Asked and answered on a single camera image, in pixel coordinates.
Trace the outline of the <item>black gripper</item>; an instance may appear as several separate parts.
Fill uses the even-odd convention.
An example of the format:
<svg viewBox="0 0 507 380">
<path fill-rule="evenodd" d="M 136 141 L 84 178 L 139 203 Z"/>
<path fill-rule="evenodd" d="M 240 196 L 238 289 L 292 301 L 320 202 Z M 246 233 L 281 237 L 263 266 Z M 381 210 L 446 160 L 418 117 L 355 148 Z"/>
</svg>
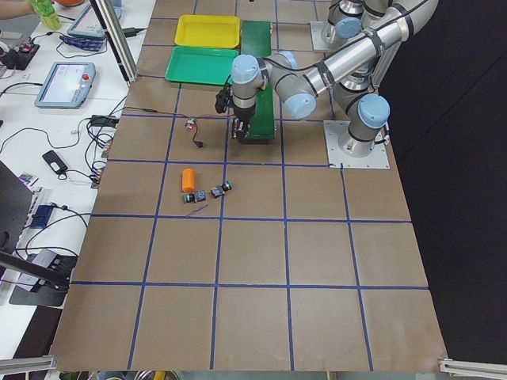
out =
<svg viewBox="0 0 507 380">
<path fill-rule="evenodd" d="M 239 142 L 241 143 L 247 142 L 249 136 L 250 121 L 254 117 L 255 110 L 256 110 L 255 106 L 251 106 L 248 108 L 239 108 L 236 106 L 233 107 L 234 119 L 233 119 L 233 128 L 231 130 L 232 139 L 237 139 L 238 137 Z M 242 126 L 241 128 L 238 129 L 236 125 L 238 124 L 239 121 L 243 121 L 249 127 Z"/>
</svg>

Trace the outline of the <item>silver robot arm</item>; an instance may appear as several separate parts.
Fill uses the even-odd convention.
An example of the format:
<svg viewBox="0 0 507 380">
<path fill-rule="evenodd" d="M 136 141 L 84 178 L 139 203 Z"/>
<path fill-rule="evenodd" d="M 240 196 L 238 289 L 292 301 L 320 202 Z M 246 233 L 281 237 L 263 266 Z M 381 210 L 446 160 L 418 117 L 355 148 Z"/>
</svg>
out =
<svg viewBox="0 0 507 380">
<path fill-rule="evenodd" d="M 363 0 L 332 1 L 324 37 L 333 44 L 356 36 L 361 30 L 363 12 Z"/>
<path fill-rule="evenodd" d="M 375 89 L 400 44 L 428 23 L 437 5 L 436 1 L 334 1 L 328 22 L 340 44 L 301 75 L 289 51 L 262 58 L 238 55 L 227 94 L 236 117 L 233 137 L 247 138 L 257 93 L 266 86 L 297 120 L 307 118 L 318 96 L 329 90 L 350 119 L 337 139 L 339 148 L 350 157 L 368 156 L 390 115 L 390 105 Z"/>
</svg>

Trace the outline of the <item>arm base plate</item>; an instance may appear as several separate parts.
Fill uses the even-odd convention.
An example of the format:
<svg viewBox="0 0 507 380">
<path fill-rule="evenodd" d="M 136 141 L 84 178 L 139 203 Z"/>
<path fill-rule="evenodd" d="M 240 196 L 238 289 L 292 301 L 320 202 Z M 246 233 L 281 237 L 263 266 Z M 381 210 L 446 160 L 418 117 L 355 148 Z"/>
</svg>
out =
<svg viewBox="0 0 507 380">
<path fill-rule="evenodd" d="M 370 142 L 360 142 L 349 134 L 349 121 L 323 122 L 328 166 L 334 169 L 389 169 L 387 148 L 378 131 Z"/>
<path fill-rule="evenodd" d="M 324 21 L 312 21 L 310 29 L 314 51 L 335 51 L 346 40 L 355 36 L 360 26 L 352 19 L 344 19 L 336 25 Z"/>
</svg>

